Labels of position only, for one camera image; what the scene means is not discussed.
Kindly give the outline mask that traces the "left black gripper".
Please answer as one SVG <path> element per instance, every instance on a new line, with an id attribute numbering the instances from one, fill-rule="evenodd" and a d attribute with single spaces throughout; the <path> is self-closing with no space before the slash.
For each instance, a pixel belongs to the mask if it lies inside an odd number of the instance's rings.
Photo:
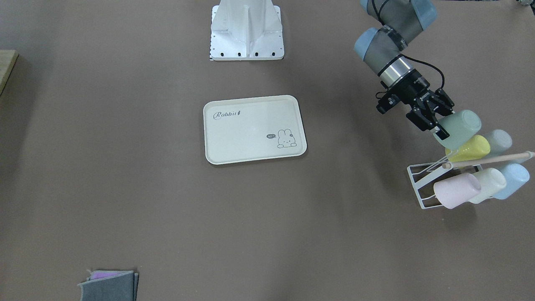
<path id="1" fill-rule="evenodd" d="M 435 91 L 417 70 L 402 76 L 388 92 L 396 94 L 401 103 L 411 106 L 406 117 L 421 131 L 431 131 L 439 140 L 450 137 L 449 132 L 441 126 L 434 114 L 449 116 L 455 113 L 455 103 L 444 91 L 443 86 Z"/>

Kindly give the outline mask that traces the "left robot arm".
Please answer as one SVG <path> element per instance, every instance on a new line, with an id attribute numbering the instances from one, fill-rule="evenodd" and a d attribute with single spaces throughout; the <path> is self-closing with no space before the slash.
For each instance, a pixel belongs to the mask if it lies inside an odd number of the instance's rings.
<path id="1" fill-rule="evenodd" d="M 453 114 L 453 101 L 442 87 L 436 91 L 410 63 L 403 50 L 437 17 L 430 0 L 362 0 L 361 6 L 381 23 L 366 30 L 354 49 L 364 63 L 380 77 L 386 89 L 378 98 L 377 110 L 386 114 L 398 103 L 409 105 L 406 117 L 421 131 L 432 131 L 440 140 L 449 137 L 436 114 Z"/>

